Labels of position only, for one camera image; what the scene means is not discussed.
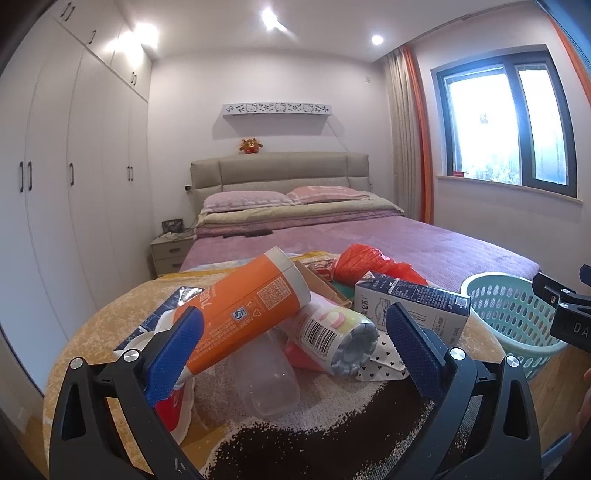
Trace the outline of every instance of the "window frame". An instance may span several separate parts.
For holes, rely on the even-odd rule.
[[[554,89],[554,96],[558,104],[560,122],[562,124],[564,151],[566,158],[567,184],[562,185],[551,181],[539,180],[534,177],[534,137],[531,130],[530,115],[525,99],[525,92],[518,73],[518,67],[528,64],[544,64],[550,76],[550,82]],[[577,162],[574,145],[573,126],[570,119],[569,106],[564,95],[562,82],[558,76],[556,66],[547,50],[526,51],[488,57],[482,60],[470,61],[454,66],[452,68],[437,72],[437,83],[441,98],[443,111],[443,125],[446,139],[447,175],[453,176],[454,172],[454,151],[455,132],[452,112],[448,98],[448,90],[445,77],[469,72],[481,68],[503,66],[511,88],[511,95],[517,114],[517,126],[519,134],[519,163],[521,168],[521,185],[535,189],[559,193],[569,197],[577,197]]]

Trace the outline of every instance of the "wardrobe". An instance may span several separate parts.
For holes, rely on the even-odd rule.
[[[130,41],[112,0],[59,0],[0,76],[0,326],[41,392],[78,328],[150,279],[151,62]]]

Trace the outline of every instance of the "orange curtain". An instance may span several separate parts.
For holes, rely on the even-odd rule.
[[[554,28],[556,29],[556,33],[560,37],[562,44],[564,45],[564,49],[566,50],[566,53],[569,55],[570,61],[572,62],[574,67],[574,71],[577,72],[577,76],[579,77],[581,85],[583,85],[585,95],[587,95],[587,100],[591,105],[591,79],[589,78],[589,74],[587,73],[587,70],[585,69],[583,62],[581,61],[579,54],[577,54],[577,51],[574,49],[572,43],[565,35],[562,28],[560,28],[560,26],[558,25],[558,23],[556,23],[554,18],[552,18],[551,16],[548,17],[554,25]]]
[[[423,184],[421,221],[433,224],[433,158],[431,156],[431,136],[429,135],[425,91],[423,89],[421,77],[418,73],[417,63],[413,52],[408,45],[402,46],[402,53],[410,74],[418,117],[418,131],[421,144],[421,179]]]

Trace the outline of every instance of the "teal plastic basket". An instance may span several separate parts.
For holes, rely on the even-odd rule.
[[[529,280],[481,273],[467,278],[461,291],[472,299],[472,309],[505,353],[519,358],[528,381],[566,347],[550,335],[554,307],[534,295]]]

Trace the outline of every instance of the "beige curtain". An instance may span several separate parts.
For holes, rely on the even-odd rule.
[[[402,48],[390,52],[383,62],[392,123],[394,196],[407,217],[423,220],[421,136],[412,79]]]

